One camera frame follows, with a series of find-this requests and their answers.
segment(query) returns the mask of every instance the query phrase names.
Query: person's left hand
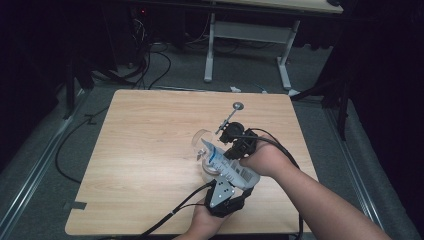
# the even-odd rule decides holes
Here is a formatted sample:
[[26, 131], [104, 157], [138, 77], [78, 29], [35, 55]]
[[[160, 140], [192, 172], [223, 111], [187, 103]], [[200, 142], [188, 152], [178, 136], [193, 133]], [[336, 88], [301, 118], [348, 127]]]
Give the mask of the person's left hand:
[[[204, 199], [197, 204], [204, 204]], [[207, 240], [219, 231], [225, 220], [230, 217], [227, 215], [223, 218], [212, 216], [205, 206], [196, 206], [193, 212], [191, 225], [187, 232], [174, 238], [178, 240]]]

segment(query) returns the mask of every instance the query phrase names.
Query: clear plastic object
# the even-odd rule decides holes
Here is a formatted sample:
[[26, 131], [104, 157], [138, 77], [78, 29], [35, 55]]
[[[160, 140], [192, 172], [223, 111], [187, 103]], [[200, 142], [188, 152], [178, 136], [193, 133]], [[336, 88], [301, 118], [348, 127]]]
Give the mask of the clear plastic object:
[[205, 129], [198, 131], [192, 146], [197, 154], [197, 160], [202, 160], [202, 178], [205, 182], [212, 181], [218, 175], [242, 190], [252, 188], [260, 180], [260, 175], [250, 168], [242, 167], [238, 160], [228, 160], [224, 150], [211, 143], [213, 134]]

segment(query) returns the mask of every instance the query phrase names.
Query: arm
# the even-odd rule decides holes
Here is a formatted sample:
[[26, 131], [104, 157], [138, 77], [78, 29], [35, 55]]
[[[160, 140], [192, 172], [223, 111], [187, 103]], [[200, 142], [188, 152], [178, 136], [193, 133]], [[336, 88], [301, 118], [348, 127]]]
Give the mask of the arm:
[[258, 141], [256, 152], [240, 164], [275, 179], [318, 239], [390, 239], [364, 214], [293, 166], [273, 145]]
[[207, 240], [213, 237], [230, 215], [224, 218], [214, 217], [205, 206], [196, 206], [189, 229], [174, 240]]

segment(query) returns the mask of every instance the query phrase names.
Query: table top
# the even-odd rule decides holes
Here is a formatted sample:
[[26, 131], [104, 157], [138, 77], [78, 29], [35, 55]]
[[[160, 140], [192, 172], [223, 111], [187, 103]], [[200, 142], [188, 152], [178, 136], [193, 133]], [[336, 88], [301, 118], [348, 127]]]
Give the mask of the table top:
[[214, 0], [234, 4], [248, 4], [261, 7], [285, 8], [322, 13], [342, 13], [341, 6], [335, 7], [327, 0]]
[[[157, 223], [204, 184], [191, 140], [200, 129], [215, 132], [234, 102], [242, 102], [244, 109], [230, 122], [269, 131], [302, 171], [317, 179], [287, 95], [118, 90], [75, 200], [86, 203], [85, 209], [71, 210], [66, 232], [140, 234]], [[182, 209], [153, 234], [183, 233], [192, 213], [192, 207]], [[298, 212], [287, 195], [274, 180], [262, 177], [220, 234], [297, 231]]]

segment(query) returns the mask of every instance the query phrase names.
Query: metal stand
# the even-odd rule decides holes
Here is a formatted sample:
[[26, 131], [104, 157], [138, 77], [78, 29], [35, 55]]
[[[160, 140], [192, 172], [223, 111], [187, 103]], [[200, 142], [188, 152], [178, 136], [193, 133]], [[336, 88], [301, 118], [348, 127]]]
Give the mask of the metal stand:
[[291, 28], [271, 27], [264, 25], [244, 24], [236, 22], [216, 21], [215, 14], [211, 13], [209, 30], [209, 50], [206, 57], [205, 82], [212, 82], [214, 61], [214, 39], [216, 37], [242, 39], [250, 41], [272, 42], [285, 44], [285, 49], [277, 58], [281, 81], [286, 90], [291, 89], [290, 79], [287, 74], [286, 61], [292, 48], [299, 28], [300, 21], [296, 20]]

